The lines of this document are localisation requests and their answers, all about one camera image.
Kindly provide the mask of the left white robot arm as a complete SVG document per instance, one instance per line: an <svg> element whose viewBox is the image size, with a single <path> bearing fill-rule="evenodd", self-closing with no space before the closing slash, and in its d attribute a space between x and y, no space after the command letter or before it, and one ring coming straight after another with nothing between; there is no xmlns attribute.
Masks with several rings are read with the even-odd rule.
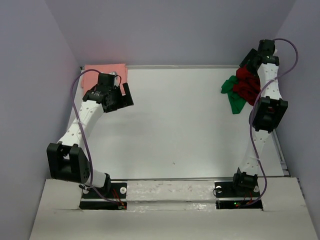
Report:
<svg viewBox="0 0 320 240"><path fill-rule="evenodd" d="M76 108L75 119L57 143L46 149L50 175L53 179L78 183L93 188L104 198L111 191L111 177L93 167L88 138L99 118L134 104L128 83L122 86L97 84L83 97Z"/></svg>

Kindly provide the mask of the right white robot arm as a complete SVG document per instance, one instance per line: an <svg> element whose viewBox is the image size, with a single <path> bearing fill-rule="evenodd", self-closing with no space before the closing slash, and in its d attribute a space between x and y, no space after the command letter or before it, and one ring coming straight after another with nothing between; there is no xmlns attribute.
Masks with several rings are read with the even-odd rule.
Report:
<svg viewBox="0 0 320 240"><path fill-rule="evenodd" d="M249 115L250 140L244 158L230 183L230 190L235 196L252 193L258 186L260 157L264 145L288 108L288 102L283 100L279 90L279 65L279 58L274 56L273 50L255 49L251 49L240 64L259 78L261 92L254 100Z"/></svg>

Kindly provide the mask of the red t shirt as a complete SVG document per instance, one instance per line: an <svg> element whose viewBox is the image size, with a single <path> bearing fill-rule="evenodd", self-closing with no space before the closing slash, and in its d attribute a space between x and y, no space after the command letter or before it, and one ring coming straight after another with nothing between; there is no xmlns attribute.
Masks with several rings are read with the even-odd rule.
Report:
<svg viewBox="0 0 320 240"><path fill-rule="evenodd" d="M237 83L233 85L233 92L245 99L251 106L255 104L256 98L261 91L261 83L258 76L247 69L247 65L236 71Z"/></svg>

